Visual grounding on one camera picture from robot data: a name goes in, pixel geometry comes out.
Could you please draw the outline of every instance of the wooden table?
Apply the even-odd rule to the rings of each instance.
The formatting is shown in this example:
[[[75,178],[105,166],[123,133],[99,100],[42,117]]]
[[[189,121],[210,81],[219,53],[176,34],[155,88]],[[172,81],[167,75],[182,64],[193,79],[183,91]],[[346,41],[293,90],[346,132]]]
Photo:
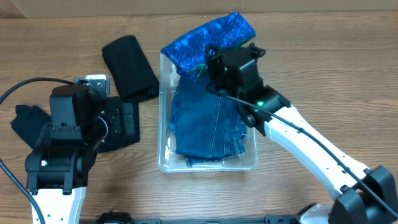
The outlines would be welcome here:
[[[137,37],[159,76],[163,46],[220,16],[0,20],[0,93],[33,77],[110,74],[101,48],[127,34]],[[256,45],[267,49],[258,63],[264,82],[340,149],[398,177],[398,12],[244,16],[257,32]],[[0,156],[23,184],[31,149],[11,129],[14,107],[38,105],[49,112],[57,85],[24,86],[0,105]],[[141,141],[98,156],[82,218],[110,210],[134,218],[263,217],[331,202],[312,174],[267,138],[259,138],[254,171],[165,174],[157,168],[159,100],[139,107]],[[0,202],[0,223],[31,223],[30,204],[3,173]]]

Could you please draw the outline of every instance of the plastic bin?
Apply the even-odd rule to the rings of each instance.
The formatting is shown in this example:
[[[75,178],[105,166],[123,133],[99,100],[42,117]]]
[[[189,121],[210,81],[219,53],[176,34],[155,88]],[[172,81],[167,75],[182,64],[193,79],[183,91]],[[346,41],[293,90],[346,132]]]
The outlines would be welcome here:
[[[157,165],[163,172],[195,171],[244,171],[253,170],[258,165],[257,141],[254,128],[248,128],[244,140],[245,154],[229,157],[221,161],[194,164],[187,167],[183,155],[175,153],[175,136],[170,128],[172,99],[177,89],[180,75],[175,65],[163,54],[160,54],[160,93],[159,93],[159,139]]]

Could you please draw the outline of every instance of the black fabric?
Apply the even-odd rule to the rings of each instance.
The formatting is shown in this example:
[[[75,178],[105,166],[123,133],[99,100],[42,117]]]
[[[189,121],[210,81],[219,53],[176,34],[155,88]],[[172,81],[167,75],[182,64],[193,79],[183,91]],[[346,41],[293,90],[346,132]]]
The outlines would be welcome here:
[[[159,81],[136,37],[127,35],[102,48],[123,102],[137,103],[159,95]]]
[[[34,149],[39,136],[44,140],[43,127],[51,123],[51,117],[38,106],[17,105],[15,108],[17,117],[11,121],[11,128]]]
[[[139,142],[139,108],[138,103],[132,104],[134,134],[125,135],[123,131],[123,107],[119,97],[108,97],[106,99],[106,120],[108,135],[98,147],[98,152],[109,152]],[[39,145],[50,144],[51,116],[38,106],[17,105],[17,117],[11,121],[11,128],[32,149]],[[111,123],[113,116],[122,118],[120,123]]]

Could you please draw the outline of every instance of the black cable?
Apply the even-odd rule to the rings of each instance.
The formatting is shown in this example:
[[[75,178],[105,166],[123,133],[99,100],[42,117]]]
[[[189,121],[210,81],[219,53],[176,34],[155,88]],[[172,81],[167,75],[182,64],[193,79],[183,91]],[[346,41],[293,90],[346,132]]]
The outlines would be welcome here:
[[[65,84],[73,84],[73,82],[66,81],[66,80],[61,80],[61,79],[58,79],[58,78],[31,78],[31,79],[25,80],[23,82],[20,82],[20,83],[14,85],[7,92],[5,92],[5,94],[3,94],[3,96],[0,97],[0,105],[7,98],[8,95],[10,95],[13,91],[18,89],[19,87],[21,87],[23,85],[26,85],[28,83],[37,82],[37,81],[50,81],[50,82],[60,82],[60,83],[65,83]],[[12,182],[18,187],[18,189],[21,190],[21,192],[27,197],[29,202],[35,208],[36,213],[39,216],[40,223],[41,224],[45,224],[43,213],[42,213],[39,205],[35,201],[35,199],[26,190],[26,188],[19,182],[17,177],[15,177],[14,174],[12,174],[12,172],[7,168],[7,166],[3,163],[1,158],[0,158],[0,167],[7,174],[7,176],[12,180]]]
[[[222,92],[220,92],[220,91],[213,90],[213,89],[211,88],[211,86],[212,86],[212,83],[210,83],[210,84],[207,86],[207,88],[206,88],[207,91],[209,91],[210,93],[215,94],[215,95],[218,95],[218,96],[221,96],[221,97],[224,97],[224,98],[227,98],[227,99],[230,99],[230,100],[233,100],[233,101],[235,101],[235,102],[237,102],[237,103],[241,103],[241,104],[246,105],[246,106],[250,106],[250,107],[252,107],[252,108],[254,108],[254,109],[257,109],[257,110],[259,110],[259,111],[265,112],[265,113],[267,113],[268,115],[273,116],[274,118],[278,119],[279,121],[281,121],[281,122],[283,122],[283,123],[289,125],[290,127],[296,129],[299,133],[303,133],[304,135],[306,135],[307,137],[309,137],[312,141],[316,142],[323,150],[325,150],[325,151],[329,154],[329,156],[331,156],[331,157],[341,166],[341,168],[343,168],[343,170],[344,170],[345,172],[347,172],[354,180],[356,180],[356,181],[358,182],[358,184],[363,188],[363,189],[362,189],[363,191],[365,191],[365,192],[367,192],[368,194],[370,194],[370,195],[381,205],[381,207],[383,207],[383,208],[385,208],[386,210],[388,210],[389,212],[391,212],[391,213],[393,214],[393,216],[395,216],[395,218],[398,219],[398,214],[396,214],[396,212],[395,212],[390,206],[388,206],[388,204],[386,204],[378,195],[376,195],[376,193],[374,193],[374,192],[372,191],[372,189],[370,189],[359,177],[357,177],[353,172],[351,172],[351,169],[350,169],[349,167],[345,166],[345,165],[343,164],[343,162],[342,162],[341,160],[339,160],[339,159],[336,157],[336,155],[334,155],[334,154],[333,154],[322,142],[320,142],[316,137],[312,136],[310,133],[308,133],[308,132],[307,132],[306,130],[304,130],[303,128],[298,127],[297,125],[291,123],[290,121],[285,120],[284,118],[281,118],[280,116],[278,116],[278,115],[276,115],[276,114],[274,114],[274,113],[272,113],[272,112],[270,112],[270,111],[267,111],[267,110],[265,110],[265,109],[263,109],[263,108],[261,108],[261,107],[259,107],[259,106],[256,106],[256,105],[254,105],[254,104],[252,104],[252,103],[248,103],[248,102],[243,101],[243,100],[240,100],[240,99],[235,98],[235,97],[233,97],[233,96],[228,96],[228,95],[226,95],[226,94],[224,94],[224,93],[222,93]]]

